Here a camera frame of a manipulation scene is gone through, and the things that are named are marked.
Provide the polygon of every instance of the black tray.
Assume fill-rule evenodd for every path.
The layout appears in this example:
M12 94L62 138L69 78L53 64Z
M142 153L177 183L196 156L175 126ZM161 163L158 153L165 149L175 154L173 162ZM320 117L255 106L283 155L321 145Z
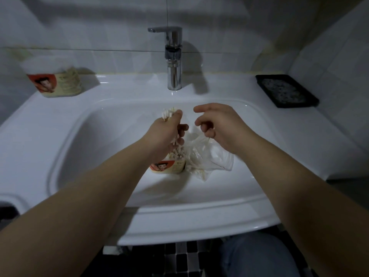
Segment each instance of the black tray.
M317 106L319 104L318 98L312 95L309 91L306 90L306 88L300 85L297 81L295 81L289 75L256 75L255 77L258 82L258 85L260 85L260 87L264 90L266 95L268 95L270 100L278 108L311 107L311 106ZM279 85L279 86L274 86L275 92L273 92L272 90L268 89L268 87L265 85L266 82L263 82L264 79L283 81L289 84L290 86L294 87L294 89L287 89L285 86ZM281 90L283 89L285 89L285 93L290 92L290 94L285 95L285 96L289 96L288 98L285 98L285 100L294 99L295 101L288 102L288 101L283 101L282 98L278 98L285 94L285 93L280 93Z

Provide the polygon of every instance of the faucet handle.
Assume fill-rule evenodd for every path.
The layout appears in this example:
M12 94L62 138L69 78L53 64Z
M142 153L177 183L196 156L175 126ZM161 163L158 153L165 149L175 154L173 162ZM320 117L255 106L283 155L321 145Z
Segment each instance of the faucet handle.
M182 47L182 27L178 26L162 26L147 28L147 31L152 33L165 32L165 46L171 48Z

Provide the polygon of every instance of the person's right arm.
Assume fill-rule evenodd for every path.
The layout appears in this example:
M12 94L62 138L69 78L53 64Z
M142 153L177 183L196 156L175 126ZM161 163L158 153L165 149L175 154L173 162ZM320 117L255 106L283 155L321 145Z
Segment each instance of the person's right arm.
M320 277L369 276L369 212L253 132L232 107L196 106L195 125L238 155Z

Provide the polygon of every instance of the clear plastic bag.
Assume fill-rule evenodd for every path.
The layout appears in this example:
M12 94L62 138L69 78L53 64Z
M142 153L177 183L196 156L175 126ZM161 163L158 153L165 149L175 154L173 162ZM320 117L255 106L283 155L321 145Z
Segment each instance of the clear plastic bag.
M213 170L231 171L233 154L217 141L200 134L196 139L185 143L186 171L206 181Z

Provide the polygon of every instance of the person's left hand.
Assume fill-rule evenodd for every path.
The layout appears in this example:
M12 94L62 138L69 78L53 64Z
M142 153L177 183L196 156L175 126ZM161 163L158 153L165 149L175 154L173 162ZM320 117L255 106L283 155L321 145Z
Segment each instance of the person's left hand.
M181 118L181 110L177 110L168 121L158 118L142 137L141 141L144 142L145 146L149 149L152 163L163 160L168 153L173 151L176 146L171 144L171 142L178 134L178 144L184 144L185 141L182 137L189 127L187 124L180 124Z

